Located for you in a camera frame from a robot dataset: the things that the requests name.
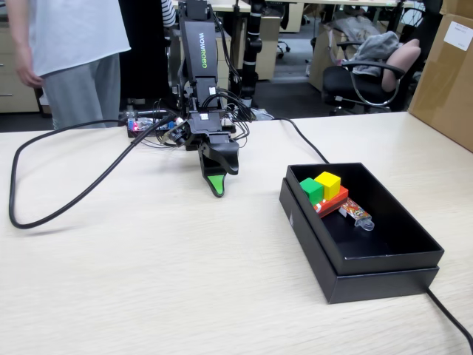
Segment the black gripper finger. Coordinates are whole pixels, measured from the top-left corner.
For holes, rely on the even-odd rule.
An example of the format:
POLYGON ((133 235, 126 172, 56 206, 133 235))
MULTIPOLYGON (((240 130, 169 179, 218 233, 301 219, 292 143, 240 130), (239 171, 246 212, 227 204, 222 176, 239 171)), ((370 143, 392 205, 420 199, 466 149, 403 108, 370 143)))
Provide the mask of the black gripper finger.
POLYGON ((204 151, 207 146, 201 145, 198 149, 202 176, 209 185, 215 197, 222 197, 225 193, 225 177, 227 172, 222 165, 208 158, 204 151))
POLYGON ((235 141, 208 145, 208 158, 216 161, 230 175, 239 172, 238 154, 239 144, 235 141))

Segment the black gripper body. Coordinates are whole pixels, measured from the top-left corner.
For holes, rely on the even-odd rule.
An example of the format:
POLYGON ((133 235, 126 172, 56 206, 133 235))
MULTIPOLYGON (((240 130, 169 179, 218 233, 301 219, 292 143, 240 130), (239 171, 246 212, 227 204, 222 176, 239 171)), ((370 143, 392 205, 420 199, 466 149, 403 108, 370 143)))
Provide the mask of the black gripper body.
POLYGON ((232 142, 231 133, 222 128, 222 112, 193 112, 189 124, 188 146, 199 146, 232 142))

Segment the standing person's hand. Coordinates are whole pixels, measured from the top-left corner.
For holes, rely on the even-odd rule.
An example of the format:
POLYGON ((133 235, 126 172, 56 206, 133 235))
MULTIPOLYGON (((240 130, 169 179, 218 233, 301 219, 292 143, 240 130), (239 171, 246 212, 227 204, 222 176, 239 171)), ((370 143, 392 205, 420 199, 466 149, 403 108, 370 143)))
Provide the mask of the standing person's hand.
POLYGON ((42 87, 43 81, 42 78, 37 76, 33 72, 33 67, 29 64, 18 64, 16 67, 16 72, 21 82, 27 87, 40 88, 42 87))

